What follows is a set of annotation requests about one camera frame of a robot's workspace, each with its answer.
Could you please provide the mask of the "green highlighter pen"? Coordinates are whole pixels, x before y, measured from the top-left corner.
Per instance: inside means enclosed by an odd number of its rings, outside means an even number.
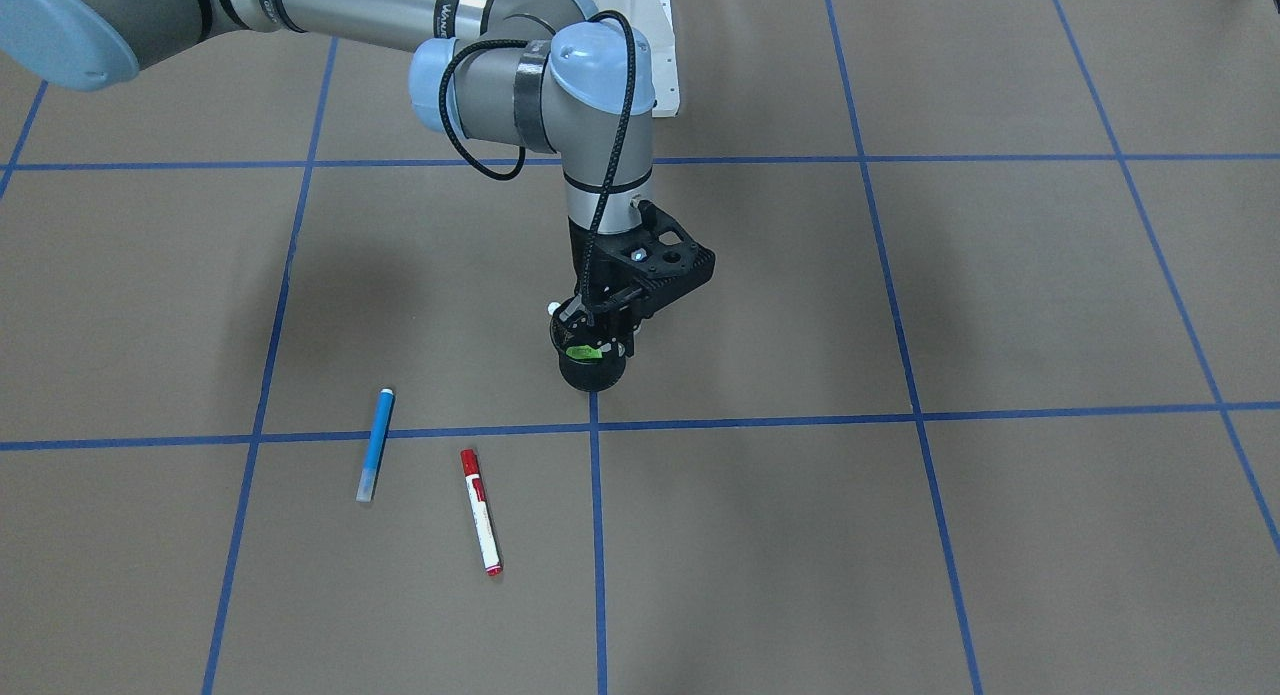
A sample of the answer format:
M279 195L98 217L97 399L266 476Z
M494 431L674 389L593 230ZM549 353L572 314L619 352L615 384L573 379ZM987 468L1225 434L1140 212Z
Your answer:
M605 355L603 349L590 346L572 346L564 349L564 356L577 362L600 361Z

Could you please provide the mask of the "red white marker pen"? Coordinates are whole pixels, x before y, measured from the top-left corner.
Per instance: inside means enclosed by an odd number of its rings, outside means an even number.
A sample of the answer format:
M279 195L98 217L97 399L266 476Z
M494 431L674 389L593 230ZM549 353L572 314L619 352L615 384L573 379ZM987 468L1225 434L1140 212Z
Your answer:
M486 490L480 471L477 453L474 449L463 449L460 453L460 462L463 470L463 480L468 498L468 507L474 518L474 527L477 547L485 573L497 577L503 572L503 561L493 530L492 516L486 500Z

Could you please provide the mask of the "blue marker pen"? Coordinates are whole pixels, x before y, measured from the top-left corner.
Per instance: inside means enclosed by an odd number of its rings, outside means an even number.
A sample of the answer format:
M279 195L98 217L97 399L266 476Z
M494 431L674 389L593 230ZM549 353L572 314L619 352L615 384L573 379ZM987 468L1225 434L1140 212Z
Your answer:
M394 404L394 390L389 388L379 390L358 484L355 491L355 500L360 504L372 502Z

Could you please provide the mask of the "black mesh pen cup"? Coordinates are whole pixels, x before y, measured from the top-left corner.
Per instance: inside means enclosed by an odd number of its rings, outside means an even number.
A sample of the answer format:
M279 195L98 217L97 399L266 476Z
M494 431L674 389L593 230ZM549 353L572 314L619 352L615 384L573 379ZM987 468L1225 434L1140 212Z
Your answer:
M550 316L550 344L556 349L561 376L576 390L599 393L613 388L621 380L632 352L630 335L612 315L566 315L557 311ZM590 346L603 349L600 361L577 362L564 356L572 346Z

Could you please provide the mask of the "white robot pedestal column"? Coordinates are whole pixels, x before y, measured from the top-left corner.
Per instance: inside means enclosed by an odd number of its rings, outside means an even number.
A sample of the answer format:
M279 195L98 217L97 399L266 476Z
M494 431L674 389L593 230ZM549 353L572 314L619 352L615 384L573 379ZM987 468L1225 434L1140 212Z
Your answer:
M681 110L681 90L672 0L593 0L600 10L621 12L652 49L652 81L657 118L673 118Z

